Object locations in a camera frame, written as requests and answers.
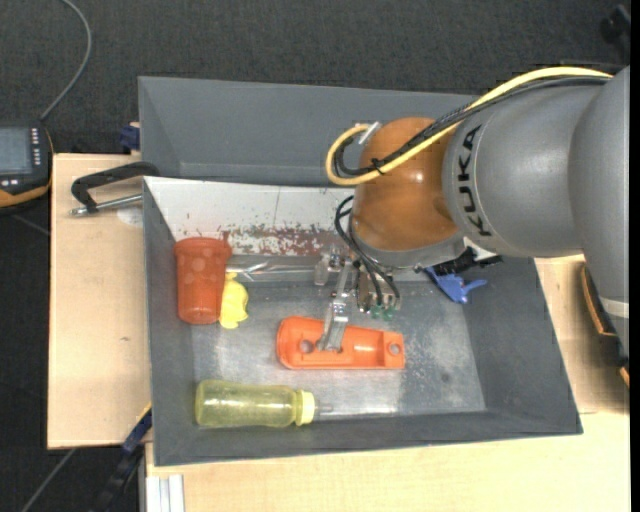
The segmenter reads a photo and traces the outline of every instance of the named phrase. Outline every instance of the orange plastic handle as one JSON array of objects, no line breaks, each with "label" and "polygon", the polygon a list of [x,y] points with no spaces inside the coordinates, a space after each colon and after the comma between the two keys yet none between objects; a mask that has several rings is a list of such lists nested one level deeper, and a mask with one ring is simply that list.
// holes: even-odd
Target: orange plastic handle
[{"label": "orange plastic handle", "polygon": [[349,325],[342,350],[317,350],[324,323],[315,318],[290,316],[280,323],[276,353],[292,369],[401,369],[404,368],[402,334]]}]

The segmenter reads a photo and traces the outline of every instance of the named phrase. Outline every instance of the orange cup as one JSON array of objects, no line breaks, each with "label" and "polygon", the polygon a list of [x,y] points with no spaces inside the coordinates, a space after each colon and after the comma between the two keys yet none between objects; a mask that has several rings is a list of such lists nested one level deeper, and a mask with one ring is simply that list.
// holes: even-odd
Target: orange cup
[{"label": "orange cup", "polygon": [[215,238],[186,238],[173,246],[178,278],[178,317],[190,324],[218,321],[231,247]]}]

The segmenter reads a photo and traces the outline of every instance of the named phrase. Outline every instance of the wooden table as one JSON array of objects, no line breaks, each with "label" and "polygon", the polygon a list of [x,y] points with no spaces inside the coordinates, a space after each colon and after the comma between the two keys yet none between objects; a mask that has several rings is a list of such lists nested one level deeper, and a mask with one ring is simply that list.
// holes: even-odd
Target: wooden table
[{"label": "wooden table", "polygon": [[[150,400],[143,239],[135,215],[73,218],[73,180],[136,157],[54,158],[47,442],[119,444]],[[104,188],[106,200],[139,182]],[[600,358],[578,284],[580,258],[538,271],[584,434],[391,451],[155,467],[184,475],[196,511],[630,510],[629,393]]]}]

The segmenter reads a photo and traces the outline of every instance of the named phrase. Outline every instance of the blue clip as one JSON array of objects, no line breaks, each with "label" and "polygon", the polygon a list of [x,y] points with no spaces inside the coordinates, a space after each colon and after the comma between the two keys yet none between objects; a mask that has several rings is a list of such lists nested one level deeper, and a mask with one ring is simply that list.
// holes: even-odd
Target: blue clip
[{"label": "blue clip", "polygon": [[427,267],[424,271],[429,275],[429,277],[431,277],[433,282],[438,285],[438,288],[440,288],[447,297],[457,304],[466,304],[469,300],[467,294],[471,290],[487,284],[486,279],[477,279],[465,284],[464,279],[454,273],[439,276],[435,273],[433,267]]},{"label": "blue clip", "polygon": [[140,149],[140,128],[127,125],[120,130],[120,145],[131,150]]}]

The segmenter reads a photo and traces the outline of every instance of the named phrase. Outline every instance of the black floor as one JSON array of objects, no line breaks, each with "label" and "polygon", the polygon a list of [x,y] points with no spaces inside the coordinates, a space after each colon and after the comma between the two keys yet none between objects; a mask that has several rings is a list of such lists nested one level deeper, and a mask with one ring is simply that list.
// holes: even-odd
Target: black floor
[{"label": "black floor", "polygon": [[[630,60],[600,34],[613,0],[75,3],[94,48],[46,121],[58,152],[121,152],[139,75],[479,93],[544,65]],[[0,121],[38,117],[82,60],[82,24],[59,0],[2,0],[0,26]],[[48,223],[46,198],[0,216],[2,511],[21,510],[65,455],[45,448]],[[88,510],[117,457],[76,451],[32,510]],[[136,503],[132,488],[120,510]]]}]

